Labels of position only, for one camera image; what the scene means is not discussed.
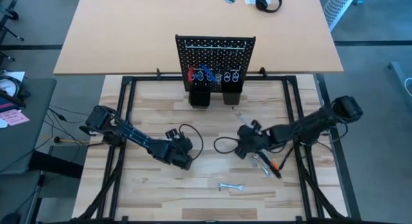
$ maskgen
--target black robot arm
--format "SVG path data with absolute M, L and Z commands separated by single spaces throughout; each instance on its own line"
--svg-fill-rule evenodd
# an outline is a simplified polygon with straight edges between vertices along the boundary
M 235 153 L 244 159 L 247 153 L 262 149 L 271 151 L 285 146 L 294 138 L 311 145 L 323 131 L 337 123 L 346 125 L 358 121 L 362 114 L 362 109 L 353 97 L 343 96 L 292 124 L 279 124 L 261 130 L 261 125 L 253 120 L 250 126 L 243 125 L 239 128 L 239 145 Z
M 176 129 L 166 132 L 168 140 L 155 140 L 122 120 L 116 110 L 106 106 L 95 106 L 86 126 L 80 129 L 88 135 L 93 132 L 103 134 L 103 142 L 115 146 L 125 143 L 126 139 L 144 147 L 154 159 L 189 170 L 192 157 L 187 153 L 192 142 Z

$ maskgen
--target wrench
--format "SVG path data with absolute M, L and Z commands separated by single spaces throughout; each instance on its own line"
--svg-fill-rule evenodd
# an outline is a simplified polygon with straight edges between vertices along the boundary
M 244 115 L 242 115 L 242 113 L 236 113 L 236 116 L 238 118 L 240 118 L 240 120 L 242 120 L 243 123 L 245 123 L 246 125 L 250 126 L 250 122 L 247 122 L 247 119 Z
M 271 174 L 270 174 L 269 170 L 265 167 L 265 165 L 259 160 L 260 159 L 259 155 L 258 154 L 253 154 L 253 158 L 255 158 L 256 161 L 258 161 L 260 163 L 260 167 L 262 168 L 263 172 L 266 174 L 266 176 L 269 177 Z
M 245 191 L 245 187 L 243 185 L 231 185 L 231 184 L 226 184 L 226 183 L 216 183 L 217 188 L 225 187 L 225 188 L 231 188 L 231 189 L 237 189 L 239 191 Z

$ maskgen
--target table leg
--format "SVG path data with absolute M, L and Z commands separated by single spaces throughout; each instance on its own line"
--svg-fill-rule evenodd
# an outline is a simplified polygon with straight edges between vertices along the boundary
M 29 164 L 29 169 L 37 169 L 51 173 L 58 173 L 72 178 L 81 178 L 83 166 L 62 160 L 60 158 L 34 151 Z

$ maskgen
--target wooden table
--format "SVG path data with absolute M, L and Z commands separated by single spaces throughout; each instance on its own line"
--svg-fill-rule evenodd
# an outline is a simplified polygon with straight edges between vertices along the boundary
M 54 73 L 180 72 L 175 35 L 256 37 L 249 72 L 343 71 L 319 0 L 274 14 L 245 0 L 80 0 Z
M 106 76 L 100 104 L 116 108 L 121 78 L 121 75 Z M 320 106 L 314 78 L 312 75 L 298 75 L 297 80 L 307 115 Z M 212 146 L 219 136 L 236 137 L 236 131 L 242 125 L 235 116 L 236 112 L 260 121 L 263 127 L 287 124 L 282 83 L 246 81 L 240 104 L 234 109 L 223 105 L 221 94 L 212 94 L 208 109 L 193 109 L 187 99 L 182 82 L 137 82 L 131 115 L 136 128 L 153 137 L 163 138 L 166 131 L 182 123 L 191 124 L 203 135 L 205 148 L 191 169 L 183 171 L 152 159 L 145 149 L 128 142 L 116 219 L 129 216 L 129 220 L 261 221 L 295 220 L 295 216 L 304 216 L 293 154 L 282 170 L 283 179 L 279 180 L 265 177 L 260 168 L 253 168 L 250 161 L 240 160 L 234 153 L 218 154 Z M 194 156 L 200 148 L 198 137 L 190 129 L 184 131 L 193 141 L 191 155 Z M 98 137 L 92 139 L 92 142 L 98 141 Z M 320 141 L 329 145 L 326 137 Z M 218 145 L 222 150 L 234 146 L 232 142 Z M 321 190 L 337 210 L 346 215 L 332 153 L 319 144 L 312 149 Z M 271 158 L 279 163 L 286 152 L 272 154 Z M 73 217 L 82 214 L 100 190 L 107 153 L 106 145 L 89 148 Z M 243 184 L 245 192 L 219 191 L 216 182 Z M 309 193 L 312 210 L 315 210 L 310 189 Z M 106 202 L 105 216 L 108 210 L 109 202 Z

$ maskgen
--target black headphones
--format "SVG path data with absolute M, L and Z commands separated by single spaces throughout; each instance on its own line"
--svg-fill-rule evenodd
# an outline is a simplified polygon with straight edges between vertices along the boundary
M 274 13 L 276 11 L 279 10 L 279 8 L 282 6 L 282 0 L 278 0 L 279 1 L 279 6 L 276 9 L 270 10 L 268 9 L 268 3 L 266 2 L 266 0 L 256 0 L 256 8 L 267 12 L 267 13 Z

